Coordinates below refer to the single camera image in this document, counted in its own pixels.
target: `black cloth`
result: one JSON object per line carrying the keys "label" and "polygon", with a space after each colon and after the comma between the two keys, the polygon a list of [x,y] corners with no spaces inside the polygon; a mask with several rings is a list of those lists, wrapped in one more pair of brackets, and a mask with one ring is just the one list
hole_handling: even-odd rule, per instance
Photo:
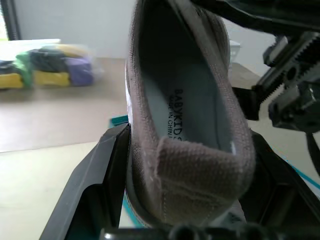
{"label": "black cloth", "polygon": [[66,56],[57,49],[34,49],[29,54],[34,70],[49,73],[65,73],[68,70],[65,62]]}
{"label": "black cloth", "polygon": [[19,74],[14,61],[0,60],[0,75],[2,74]]}

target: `folded clothing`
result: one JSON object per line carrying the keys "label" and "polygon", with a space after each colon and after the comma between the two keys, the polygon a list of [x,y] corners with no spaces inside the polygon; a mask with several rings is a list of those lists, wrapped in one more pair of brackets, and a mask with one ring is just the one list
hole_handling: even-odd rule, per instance
{"label": "folded clothing", "polygon": [[33,71],[34,83],[38,85],[56,85],[68,87],[70,85],[69,74],[67,72],[45,72]]}
{"label": "folded clothing", "polygon": [[40,48],[29,51],[30,62],[34,70],[48,73],[65,73],[66,56],[57,49]]}
{"label": "folded clothing", "polygon": [[65,56],[69,58],[81,58],[89,55],[89,53],[85,49],[78,46],[68,44],[58,44],[54,46],[57,50],[60,50]]}
{"label": "folded clothing", "polygon": [[23,79],[14,62],[0,60],[0,89],[20,89],[23,87]]}
{"label": "folded clothing", "polygon": [[29,53],[26,51],[19,53],[15,57],[14,65],[21,74],[24,85],[26,87],[31,87],[33,83],[33,76]]}
{"label": "folded clothing", "polygon": [[24,83],[20,74],[0,74],[0,89],[21,89],[23,87]]}
{"label": "folded clothing", "polygon": [[65,62],[70,74],[70,81],[74,86],[87,86],[94,83],[91,62],[88,58],[66,57]]}

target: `green cloth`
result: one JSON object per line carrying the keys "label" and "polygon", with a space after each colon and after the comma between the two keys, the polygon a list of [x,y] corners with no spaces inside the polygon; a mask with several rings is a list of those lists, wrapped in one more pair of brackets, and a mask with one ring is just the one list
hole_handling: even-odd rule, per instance
{"label": "green cloth", "polygon": [[21,52],[15,57],[14,65],[19,69],[24,85],[31,87],[33,84],[32,64],[30,62],[29,52]]}

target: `yellow cloth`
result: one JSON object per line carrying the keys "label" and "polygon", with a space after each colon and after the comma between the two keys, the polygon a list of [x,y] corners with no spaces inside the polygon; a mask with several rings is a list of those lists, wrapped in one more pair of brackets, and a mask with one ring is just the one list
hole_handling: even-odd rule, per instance
{"label": "yellow cloth", "polygon": [[56,85],[67,87],[70,85],[69,74],[66,72],[45,72],[35,70],[33,72],[35,84],[38,85]]}
{"label": "yellow cloth", "polygon": [[69,58],[81,58],[89,55],[88,51],[74,45],[58,44],[55,47]]}
{"label": "yellow cloth", "polygon": [[0,89],[21,89],[23,87],[21,75],[17,73],[0,74]]}

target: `purple cloth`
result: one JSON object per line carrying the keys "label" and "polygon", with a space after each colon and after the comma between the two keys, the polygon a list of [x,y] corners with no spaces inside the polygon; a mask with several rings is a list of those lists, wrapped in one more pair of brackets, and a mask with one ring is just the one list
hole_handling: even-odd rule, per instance
{"label": "purple cloth", "polygon": [[89,59],[84,57],[65,58],[70,80],[74,86],[86,86],[94,83],[92,66]]}

